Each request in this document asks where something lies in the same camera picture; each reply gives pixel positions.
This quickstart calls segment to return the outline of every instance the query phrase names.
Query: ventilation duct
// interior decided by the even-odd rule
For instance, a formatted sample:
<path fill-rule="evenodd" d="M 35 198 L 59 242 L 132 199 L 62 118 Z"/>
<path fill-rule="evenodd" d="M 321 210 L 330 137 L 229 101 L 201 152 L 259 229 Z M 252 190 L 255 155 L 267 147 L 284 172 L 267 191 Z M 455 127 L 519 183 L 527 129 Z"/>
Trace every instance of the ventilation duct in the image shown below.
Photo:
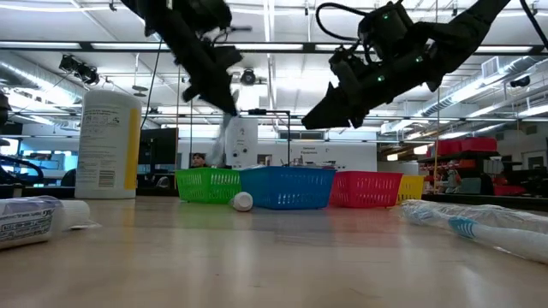
<path fill-rule="evenodd" d="M 86 89 L 10 52 L 0 57 L 0 86 L 23 87 L 41 91 L 54 104 L 75 104 Z"/>
<path fill-rule="evenodd" d="M 482 64 L 480 72 L 459 82 L 443 93 L 439 99 L 439 104 L 438 98 L 434 97 L 425 103 L 425 108 L 417 110 L 413 116 L 431 116 L 438 110 L 443 110 L 480 94 L 495 82 L 516 79 L 533 66 L 544 62 L 545 59 L 545 56 L 523 56 L 517 60 L 512 56 L 495 56 Z M 412 123 L 411 120 L 386 123 L 382 126 L 381 133 L 400 131 Z"/>

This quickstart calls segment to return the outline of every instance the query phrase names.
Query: green basket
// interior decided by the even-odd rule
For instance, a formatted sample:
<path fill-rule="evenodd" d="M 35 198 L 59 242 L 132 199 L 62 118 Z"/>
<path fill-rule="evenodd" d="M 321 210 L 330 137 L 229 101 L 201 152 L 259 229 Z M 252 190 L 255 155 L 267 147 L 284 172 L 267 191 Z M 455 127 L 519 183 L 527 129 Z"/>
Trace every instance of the green basket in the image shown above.
<path fill-rule="evenodd" d="M 207 204 L 227 204 L 241 192 L 236 170 L 197 168 L 175 172 L 181 200 Z"/>

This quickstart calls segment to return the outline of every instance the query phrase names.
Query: desk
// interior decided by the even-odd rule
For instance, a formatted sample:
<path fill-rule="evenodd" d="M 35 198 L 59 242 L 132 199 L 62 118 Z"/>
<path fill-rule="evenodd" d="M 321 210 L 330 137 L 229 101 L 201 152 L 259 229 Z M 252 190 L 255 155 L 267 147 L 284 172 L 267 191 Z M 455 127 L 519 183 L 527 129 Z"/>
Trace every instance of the desk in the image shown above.
<path fill-rule="evenodd" d="M 548 267 L 394 211 L 91 201 L 103 225 L 0 252 L 2 307 L 543 307 Z"/>

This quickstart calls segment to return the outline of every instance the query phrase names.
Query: yellow label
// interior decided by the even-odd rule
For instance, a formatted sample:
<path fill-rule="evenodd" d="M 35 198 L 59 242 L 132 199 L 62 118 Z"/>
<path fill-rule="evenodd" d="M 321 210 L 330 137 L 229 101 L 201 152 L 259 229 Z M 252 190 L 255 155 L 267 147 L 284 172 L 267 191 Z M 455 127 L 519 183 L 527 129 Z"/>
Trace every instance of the yellow label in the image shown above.
<path fill-rule="evenodd" d="M 126 156 L 126 179 L 124 189 L 137 187 L 137 163 L 139 161 L 140 110 L 129 112 L 128 154 Z"/>

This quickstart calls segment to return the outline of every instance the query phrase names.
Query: plastic basket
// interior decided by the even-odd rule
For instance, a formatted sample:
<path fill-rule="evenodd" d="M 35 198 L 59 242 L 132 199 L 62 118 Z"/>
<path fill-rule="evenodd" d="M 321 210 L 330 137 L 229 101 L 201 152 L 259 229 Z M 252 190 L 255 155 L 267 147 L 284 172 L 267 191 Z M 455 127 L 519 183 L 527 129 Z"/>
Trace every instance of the plastic basket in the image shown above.
<path fill-rule="evenodd" d="M 331 203 L 361 209 L 394 206 L 402 176 L 366 171 L 337 172 L 331 189 Z"/>
<path fill-rule="evenodd" d="M 421 175 L 404 175 L 400 182 L 400 189 L 397 192 L 397 203 L 401 204 L 404 200 L 422 198 L 422 187 L 425 183 L 425 177 Z"/>
<path fill-rule="evenodd" d="M 175 172 L 181 200 L 207 204 L 227 204 L 241 192 L 236 170 L 197 168 Z"/>
<path fill-rule="evenodd" d="M 328 205 L 335 170 L 263 167 L 240 172 L 253 206 L 272 210 L 321 209 Z"/>

